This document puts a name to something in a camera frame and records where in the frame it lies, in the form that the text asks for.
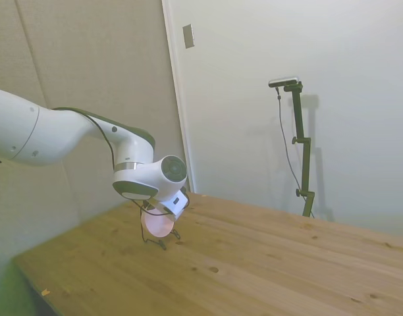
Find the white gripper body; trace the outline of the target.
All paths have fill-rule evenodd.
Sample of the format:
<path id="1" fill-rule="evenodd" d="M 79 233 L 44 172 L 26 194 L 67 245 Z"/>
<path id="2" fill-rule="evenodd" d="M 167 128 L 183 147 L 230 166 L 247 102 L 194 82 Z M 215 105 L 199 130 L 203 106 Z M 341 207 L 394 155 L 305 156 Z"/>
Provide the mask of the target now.
<path id="1" fill-rule="evenodd" d="M 170 220 L 178 220 L 183 211 L 189 206 L 189 197 L 186 188 L 181 188 L 170 200 L 157 201 L 155 208 L 166 214 Z"/>

